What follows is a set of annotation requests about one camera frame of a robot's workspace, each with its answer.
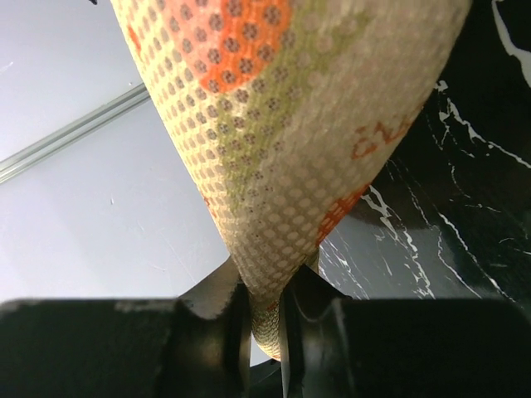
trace black plastic mount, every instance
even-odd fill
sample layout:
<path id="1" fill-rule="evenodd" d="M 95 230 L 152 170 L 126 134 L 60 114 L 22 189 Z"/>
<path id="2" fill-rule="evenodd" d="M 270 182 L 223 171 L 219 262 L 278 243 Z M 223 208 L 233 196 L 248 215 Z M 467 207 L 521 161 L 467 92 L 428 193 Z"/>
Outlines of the black plastic mount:
<path id="1" fill-rule="evenodd" d="M 281 300 L 282 367 L 249 369 L 243 284 L 212 320 L 183 299 L 26 301 L 1 310 L 5 398 L 531 393 L 531 325 L 511 303 L 353 300 L 306 267 Z"/>
<path id="2" fill-rule="evenodd" d="M 285 396 L 531 396 L 531 325 L 509 302 L 353 300 L 301 269 L 280 306 Z"/>

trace perforated mesh upper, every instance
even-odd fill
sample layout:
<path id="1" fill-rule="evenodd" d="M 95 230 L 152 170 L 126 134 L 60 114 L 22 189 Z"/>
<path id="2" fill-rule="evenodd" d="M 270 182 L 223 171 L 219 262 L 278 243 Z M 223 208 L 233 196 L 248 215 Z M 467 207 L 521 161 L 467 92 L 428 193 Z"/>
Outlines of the perforated mesh upper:
<path id="1" fill-rule="evenodd" d="M 470 2 L 113 4 L 278 357 L 282 289 L 411 126 Z"/>

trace black marble surface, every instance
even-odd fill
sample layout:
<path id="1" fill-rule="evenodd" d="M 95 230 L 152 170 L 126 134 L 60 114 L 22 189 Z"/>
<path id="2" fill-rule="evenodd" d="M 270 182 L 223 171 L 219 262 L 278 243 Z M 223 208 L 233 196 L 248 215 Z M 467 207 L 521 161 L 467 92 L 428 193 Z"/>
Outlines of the black marble surface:
<path id="1" fill-rule="evenodd" d="M 496 297 L 531 316 L 531 2 L 476 1 L 430 99 L 321 246 L 356 298 Z"/>

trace white wall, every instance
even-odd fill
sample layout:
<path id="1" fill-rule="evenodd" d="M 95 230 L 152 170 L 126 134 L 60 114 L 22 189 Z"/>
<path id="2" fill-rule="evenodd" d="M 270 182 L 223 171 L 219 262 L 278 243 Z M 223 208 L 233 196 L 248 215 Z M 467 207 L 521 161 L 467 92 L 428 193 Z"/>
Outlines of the white wall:
<path id="1" fill-rule="evenodd" d="M 0 298 L 184 293 L 227 258 L 151 103 L 0 185 Z"/>
<path id="2" fill-rule="evenodd" d="M 0 20 L 0 161 L 141 83 L 109 0 L 2 0 Z"/>

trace metal rail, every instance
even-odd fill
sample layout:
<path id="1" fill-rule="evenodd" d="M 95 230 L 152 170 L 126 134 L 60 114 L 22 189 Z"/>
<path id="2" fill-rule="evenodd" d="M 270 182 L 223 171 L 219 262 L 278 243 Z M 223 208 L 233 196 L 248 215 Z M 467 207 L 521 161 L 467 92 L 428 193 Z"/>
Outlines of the metal rail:
<path id="1" fill-rule="evenodd" d="M 25 172 L 54 153 L 94 133 L 107 123 L 149 100 L 145 85 L 139 85 L 89 114 L 55 131 L 0 162 L 0 184 Z"/>

